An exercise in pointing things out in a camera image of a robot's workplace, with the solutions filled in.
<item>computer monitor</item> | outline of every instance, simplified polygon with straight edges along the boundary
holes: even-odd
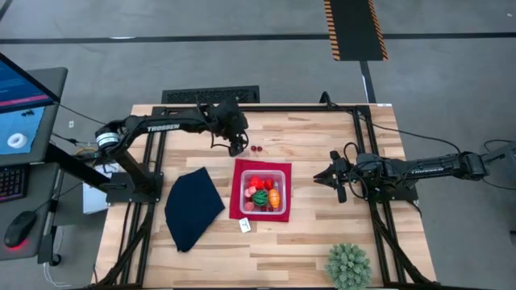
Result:
[[[0,113],[49,106],[59,98],[0,53]]]

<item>butcher block tabletop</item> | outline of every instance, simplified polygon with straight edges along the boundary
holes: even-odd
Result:
[[[131,114],[150,115],[154,106],[164,105],[135,105]],[[397,128],[392,106],[369,106],[374,123]],[[330,151],[336,150],[342,155],[344,144],[356,143],[352,116],[344,112],[320,111],[244,114],[249,123],[250,146],[262,146],[264,150],[253,152],[248,148],[237,158],[292,164],[289,222],[251,222],[251,231],[243,234],[238,221],[229,218],[235,158],[227,154],[226,148],[210,149],[207,132],[200,135],[169,132],[162,164],[162,199],[156,206],[152,223],[144,288],[332,287],[324,265],[332,245],[343,242],[358,244],[366,250],[372,267],[370,286],[382,286],[367,202],[354,197],[348,190],[347,202],[340,204],[336,191],[313,182],[313,176],[331,162]],[[364,142],[369,144],[364,123],[362,130]],[[375,133],[381,156],[405,159],[397,132],[375,128]],[[154,139],[151,160],[157,149],[158,138]],[[129,151],[139,162],[143,159],[145,142],[146,135],[140,136]],[[355,163],[354,150],[349,148],[347,154]],[[177,252],[165,221],[164,207],[175,180],[201,167],[206,167],[209,172],[226,209],[189,252]],[[404,201],[393,201],[391,206],[400,246],[424,276],[435,280],[418,211]],[[126,208],[127,204],[118,204],[108,209],[96,262],[99,279],[117,261]],[[143,209],[140,221],[145,212]],[[385,251],[390,278],[395,281],[393,256],[386,244]],[[135,281],[138,258],[139,248],[133,256],[129,283]]]

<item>dark blue towel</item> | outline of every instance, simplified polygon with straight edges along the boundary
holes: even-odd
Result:
[[[179,176],[164,208],[177,251],[189,251],[224,209],[206,168]]]

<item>small white label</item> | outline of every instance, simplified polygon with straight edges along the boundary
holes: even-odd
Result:
[[[242,233],[247,233],[251,230],[251,225],[249,224],[249,220],[247,217],[242,218],[239,220],[240,229],[242,230]]]

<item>red toy tomato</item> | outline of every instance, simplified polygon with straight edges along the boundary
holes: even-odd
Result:
[[[252,186],[254,186],[256,189],[263,189],[264,182],[258,176],[253,176],[251,178],[251,181],[249,181],[248,187],[252,187]]]
[[[265,187],[265,189],[267,189],[267,190],[274,189],[274,180],[266,180],[266,181],[264,182],[264,187]]]

